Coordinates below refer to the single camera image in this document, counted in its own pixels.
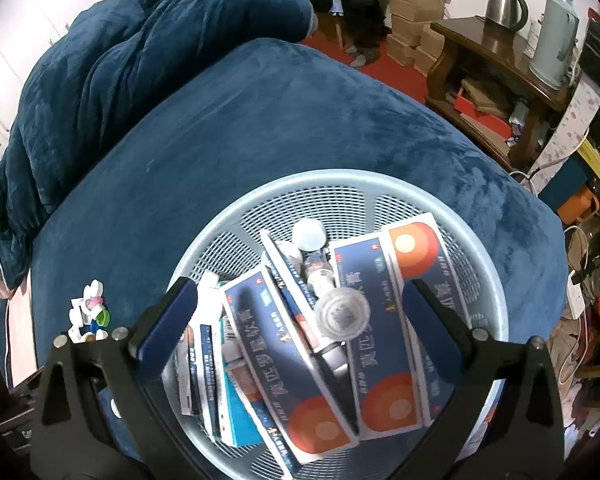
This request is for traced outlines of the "dark wooden side table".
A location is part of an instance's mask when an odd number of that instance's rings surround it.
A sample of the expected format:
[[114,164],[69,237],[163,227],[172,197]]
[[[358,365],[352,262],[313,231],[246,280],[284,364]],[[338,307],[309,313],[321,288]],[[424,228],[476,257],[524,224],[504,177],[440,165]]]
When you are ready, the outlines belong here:
[[[569,84],[555,90],[540,81],[531,73],[530,58],[524,55],[526,40],[486,24],[480,16],[434,21],[430,27],[443,36],[444,45],[427,76],[426,105],[504,169],[529,169],[540,154],[542,125],[557,125],[567,109],[573,94]],[[527,103],[529,114],[512,148],[504,148],[493,134],[469,125],[454,108],[451,99],[466,78],[499,88],[510,107],[518,100]]]

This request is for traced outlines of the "blue orange medicine box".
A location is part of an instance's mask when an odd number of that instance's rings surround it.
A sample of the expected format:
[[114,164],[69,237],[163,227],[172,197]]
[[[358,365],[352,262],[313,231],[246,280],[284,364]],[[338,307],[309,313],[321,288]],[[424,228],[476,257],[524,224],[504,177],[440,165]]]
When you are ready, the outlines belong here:
[[434,421],[422,348],[407,322],[387,243],[379,232],[330,244],[336,283],[370,307],[362,333],[347,343],[362,441],[428,428]]
[[440,318],[447,308],[468,321],[464,295],[434,215],[427,212],[381,229],[398,285],[427,426],[463,378],[463,353]]

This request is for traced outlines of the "green bottle cap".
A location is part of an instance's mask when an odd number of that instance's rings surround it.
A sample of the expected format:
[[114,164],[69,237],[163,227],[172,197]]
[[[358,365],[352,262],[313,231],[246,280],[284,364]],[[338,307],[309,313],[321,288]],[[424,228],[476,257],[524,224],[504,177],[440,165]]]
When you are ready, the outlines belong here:
[[108,327],[110,320],[111,316],[108,309],[101,310],[95,318],[95,322],[99,327]]

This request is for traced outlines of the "pale green thermos flask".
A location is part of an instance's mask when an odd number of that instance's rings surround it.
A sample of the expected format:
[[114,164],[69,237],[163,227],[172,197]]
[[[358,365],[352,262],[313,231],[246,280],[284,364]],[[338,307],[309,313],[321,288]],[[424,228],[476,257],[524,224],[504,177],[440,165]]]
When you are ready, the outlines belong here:
[[531,73],[554,90],[562,88],[576,42],[579,18],[573,0],[546,0]]

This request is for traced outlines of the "silver electric kettle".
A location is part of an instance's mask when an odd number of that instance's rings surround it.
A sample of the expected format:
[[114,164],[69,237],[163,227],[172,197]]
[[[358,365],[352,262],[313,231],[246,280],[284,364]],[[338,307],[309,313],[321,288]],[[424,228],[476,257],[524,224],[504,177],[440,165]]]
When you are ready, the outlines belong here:
[[486,21],[509,32],[523,29],[528,17],[526,0],[488,0],[486,4]]

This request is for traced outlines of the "pink bottle cap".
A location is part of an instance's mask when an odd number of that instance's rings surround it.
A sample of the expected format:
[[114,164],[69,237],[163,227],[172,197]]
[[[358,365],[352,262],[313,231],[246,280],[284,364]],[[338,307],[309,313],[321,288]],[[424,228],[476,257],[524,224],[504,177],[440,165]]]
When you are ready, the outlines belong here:
[[104,300],[102,297],[90,297],[84,299],[84,307],[87,311],[91,311],[93,309],[102,309],[104,306]]

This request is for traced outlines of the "light blue plastic basket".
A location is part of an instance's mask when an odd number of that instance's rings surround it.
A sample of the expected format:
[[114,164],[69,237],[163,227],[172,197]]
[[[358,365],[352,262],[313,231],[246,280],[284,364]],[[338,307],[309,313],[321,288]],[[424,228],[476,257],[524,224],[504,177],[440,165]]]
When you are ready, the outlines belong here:
[[[360,170],[316,170],[284,177],[256,188],[222,210],[194,238],[175,267],[169,286],[181,276],[196,283],[204,271],[220,278],[236,278],[260,258],[260,229],[268,229],[276,240],[291,241],[294,222],[301,218],[320,220],[327,241],[347,240],[355,235],[379,231],[389,223],[430,212],[441,232],[460,285],[467,318],[499,340],[508,339],[508,315],[503,286],[495,266],[478,236],[452,209],[431,194],[399,179]],[[241,448],[213,442],[202,422],[178,414],[178,384],[175,358],[162,374],[172,410],[189,440],[208,462],[229,479],[279,479],[283,474],[264,444]],[[355,452],[305,466],[298,479],[383,479],[416,445],[414,438],[393,438],[397,451],[380,444],[379,462],[369,467]]]

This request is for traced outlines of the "dark blue plush blanket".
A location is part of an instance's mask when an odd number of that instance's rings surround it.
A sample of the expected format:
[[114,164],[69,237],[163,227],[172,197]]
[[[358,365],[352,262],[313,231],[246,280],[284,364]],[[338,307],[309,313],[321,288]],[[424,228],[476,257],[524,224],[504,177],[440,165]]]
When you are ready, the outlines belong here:
[[78,81],[60,71],[44,84],[54,121],[42,133],[42,159],[60,205],[32,250],[40,361],[86,283],[101,281],[114,320],[132,325],[219,211],[317,169],[388,174],[452,208],[498,269],[512,341],[547,337],[564,310],[556,214],[440,116],[317,50],[250,41],[105,139],[76,128]]

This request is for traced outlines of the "dark blue rumpled duvet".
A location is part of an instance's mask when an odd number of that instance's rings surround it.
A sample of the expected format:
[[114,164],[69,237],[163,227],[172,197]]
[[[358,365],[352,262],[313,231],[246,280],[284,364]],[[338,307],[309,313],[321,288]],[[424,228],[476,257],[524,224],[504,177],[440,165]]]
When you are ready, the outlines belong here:
[[38,232],[154,107],[258,38],[305,40],[310,0],[102,0],[33,67],[0,159],[0,298],[26,278]]

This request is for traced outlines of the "white round bottle cap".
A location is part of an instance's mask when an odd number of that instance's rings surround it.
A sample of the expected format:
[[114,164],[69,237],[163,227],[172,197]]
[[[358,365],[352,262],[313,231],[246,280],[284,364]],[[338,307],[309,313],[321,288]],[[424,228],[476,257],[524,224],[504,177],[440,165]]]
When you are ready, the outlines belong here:
[[362,292],[337,287],[317,301],[314,315],[324,336],[349,341],[360,336],[370,322],[370,305]]

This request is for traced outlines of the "teal white medicine box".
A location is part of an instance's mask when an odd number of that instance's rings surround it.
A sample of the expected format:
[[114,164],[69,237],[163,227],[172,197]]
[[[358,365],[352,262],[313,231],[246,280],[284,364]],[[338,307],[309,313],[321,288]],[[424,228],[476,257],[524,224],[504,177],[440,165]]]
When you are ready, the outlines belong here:
[[219,371],[218,375],[218,396],[219,396],[219,419],[221,441],[232,448],[241,446],[258,445],[262,439],[256,426],[242,405],[242,401],[236,392],[236,389],[228,376],[225,367],[227,360],[223,354],[223,344],[234,340],[230,322],[226,314],[222,314],[219,324],[215,327],[214,333],[214,360]]

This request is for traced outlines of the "stacked cardboard boxes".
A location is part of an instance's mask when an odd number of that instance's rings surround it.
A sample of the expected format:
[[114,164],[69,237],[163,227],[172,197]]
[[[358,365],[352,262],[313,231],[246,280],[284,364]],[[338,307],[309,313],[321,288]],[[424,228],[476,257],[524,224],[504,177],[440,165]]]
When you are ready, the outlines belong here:
[[431,29],[432,22],[443,18],[443,1],[389,0],[389,12],[388,57],[427,76],[444,46],[444,38]]

